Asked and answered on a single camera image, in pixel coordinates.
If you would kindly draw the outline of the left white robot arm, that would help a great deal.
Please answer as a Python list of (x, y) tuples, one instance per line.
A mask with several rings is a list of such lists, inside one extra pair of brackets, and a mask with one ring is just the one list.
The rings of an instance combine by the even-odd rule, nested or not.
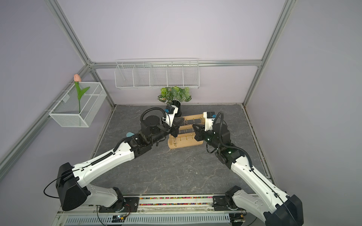
[(54, 182), (62, 210), (72, 211), (82, 205), (98, 205), (103, 212), (124, 211), (127, 201), (119, 188), (103, 188), (91, 182), (109, 170), (145, 154), (168, 135), (176, 137), (183, 121), (182, 117), (167, 116), (160, 119), (156, 115), (148, 116), (140, 121), (141, 129), (138, 133), (121, 139), (110, 151), (83, 163), (61, 165)]

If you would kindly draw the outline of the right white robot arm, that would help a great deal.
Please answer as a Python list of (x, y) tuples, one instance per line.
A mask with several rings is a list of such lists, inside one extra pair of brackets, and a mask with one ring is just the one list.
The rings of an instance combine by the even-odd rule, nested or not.
[(245, 150), (235, 146), (226, 125), (216, 124), (206, 131), (205, 126), (194, 124), (195, 139), (213, 147), (219, 161), (242, 178), (257, 194), (246, 193), (240, 187), (229, 190), (236, 207), (242, 208), (263, 221), (267, 226), (301, 226), (304, 223), (303, 205), (296, 196), (289, 196), (270, 182), (252, 163)]

